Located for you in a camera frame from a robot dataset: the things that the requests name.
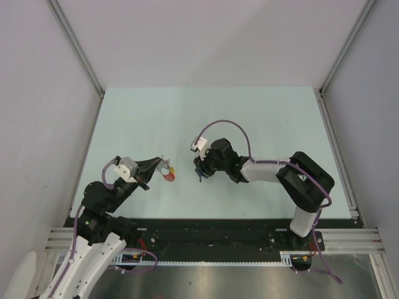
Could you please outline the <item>metal key organizer red handle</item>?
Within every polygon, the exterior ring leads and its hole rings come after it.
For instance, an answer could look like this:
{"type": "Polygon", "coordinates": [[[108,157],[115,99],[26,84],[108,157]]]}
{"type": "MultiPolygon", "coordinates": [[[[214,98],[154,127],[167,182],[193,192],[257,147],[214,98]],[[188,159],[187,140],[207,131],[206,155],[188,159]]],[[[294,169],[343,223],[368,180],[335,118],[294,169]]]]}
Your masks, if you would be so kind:
{"type": "Polygon", "coordinates": [[[163,159],[163,162],[161,162],[158,165],[158,172],[163,176],[163,178],[168,181],[168,182],[173,182],[176,178],[175,173],[172,174],[169,172],[169,169],[172,167],[170,160],[165,159],[163,156],[160,156],[160,158],[163,159]]]}

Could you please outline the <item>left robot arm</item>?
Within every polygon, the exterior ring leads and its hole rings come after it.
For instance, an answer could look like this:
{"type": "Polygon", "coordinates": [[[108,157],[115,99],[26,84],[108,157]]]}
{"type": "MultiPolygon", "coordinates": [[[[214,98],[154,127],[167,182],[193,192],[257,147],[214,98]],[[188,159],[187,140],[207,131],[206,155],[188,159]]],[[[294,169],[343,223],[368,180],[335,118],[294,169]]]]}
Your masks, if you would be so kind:
{"type": "Polygon", "coordinates": [[[137,226],[115,212],[138,188],[149,190],[155,172],[169,169],[161,156],[144,161],[116,156],[89,183],[74,217],[67,255],[41,298],[88,298],[111,261],[137,244],[137,226]]]}

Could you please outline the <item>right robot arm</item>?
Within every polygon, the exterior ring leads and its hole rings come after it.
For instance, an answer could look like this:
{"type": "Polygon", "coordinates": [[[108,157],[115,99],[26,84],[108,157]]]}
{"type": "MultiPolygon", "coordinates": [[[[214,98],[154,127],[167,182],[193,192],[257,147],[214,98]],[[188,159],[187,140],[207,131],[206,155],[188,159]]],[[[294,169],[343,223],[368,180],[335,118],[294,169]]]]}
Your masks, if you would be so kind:
{"type": "Polygon", "coordinates": [[[334,179],[301,151],[288,159],[256,161],[250,156],[238,155],[226,138],[209,143],[203,137],[192,142],[191,150],[198,153],[193,162],[201,179],[224,172],[237,184],[279,183],[296,205],[286,233],[289,247],[295,250],[309,244],[321,210],[332,204],[330,191],[335,186],[334,179]]]}

